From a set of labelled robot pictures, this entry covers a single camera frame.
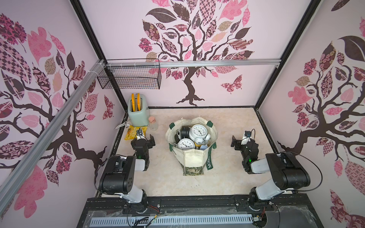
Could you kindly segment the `large white twin bell clock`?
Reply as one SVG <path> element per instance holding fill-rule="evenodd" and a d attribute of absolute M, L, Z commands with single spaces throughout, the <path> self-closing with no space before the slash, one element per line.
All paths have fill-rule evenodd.
<path fill-rule="evenodd" d="M 178 142 L 177 147 L 180 150 L 191 150 L 195 149 L 195 143 L 189 138 L 183 138 Z"/>

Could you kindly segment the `canvas tote bag green handles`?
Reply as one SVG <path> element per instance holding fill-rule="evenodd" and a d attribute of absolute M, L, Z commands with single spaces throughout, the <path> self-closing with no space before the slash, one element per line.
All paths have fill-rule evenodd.
<path fill-rule="evenodd" d="M 165 138 L 184 176 L 200 176 L 204 169 L 213 169 L 212 151 L 217 148 L 218 131 L 212 121 L 202 117 L 178 120 L 169 125 Z"/>

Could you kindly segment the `light blue square clock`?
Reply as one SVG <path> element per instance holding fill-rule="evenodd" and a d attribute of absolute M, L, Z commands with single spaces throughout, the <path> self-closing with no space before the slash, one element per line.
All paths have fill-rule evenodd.
<path fill-rule="evenodd" d="M 200 146 L 199 150 L 205 151 L 205 150 L 207 150 L 208 148 L 209 148 L 209 145 L 207 145 L 207 144 L 203 144 L 203 145 L 201 145 L 201 146 Z"/>

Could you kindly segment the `black twin bell clock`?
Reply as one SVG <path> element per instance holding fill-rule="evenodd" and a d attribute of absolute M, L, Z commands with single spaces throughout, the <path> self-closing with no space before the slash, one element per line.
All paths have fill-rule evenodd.
<path fill-rule="evenodd" d="M 181 129 L 178 129 L 175 134 L 176 143 L 179 143 L 182 139 L 189 139 L 189 133 L 189 126 L 183 126 Z"/>

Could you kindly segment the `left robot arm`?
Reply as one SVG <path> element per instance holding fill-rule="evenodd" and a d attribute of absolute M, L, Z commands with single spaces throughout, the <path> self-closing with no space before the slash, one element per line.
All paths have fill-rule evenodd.
<path fill-rule="evenodd" d="M 145 172 L 149 168 L 149 150 L 156 145 L 155 139 L 141 136 L 131 142 L 135 154 L 115 155 L 106 160 L 106 165 L 96 190 L 105 195 L 118 195 L 130 204 L 146 207 L 146 192 L 134 185 L 135 172 Z"/>

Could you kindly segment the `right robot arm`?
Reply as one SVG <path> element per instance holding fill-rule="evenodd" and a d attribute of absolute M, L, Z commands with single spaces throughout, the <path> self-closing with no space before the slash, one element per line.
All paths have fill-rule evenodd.
<path fill-rule="evenodd" d="M 270 173 L 271 178 L 258 187 L 251 189 L 248 204 L 252 207 L 259 201 L 268 201 L 286 191 L 308 187 L 310 176 L 291 152 L 266 154 L 258 158 L 258 144 L 252 137 L 241 140 L 232 137 L 231 147 L 240 151 L 242 166 L 248 174 Z"/>

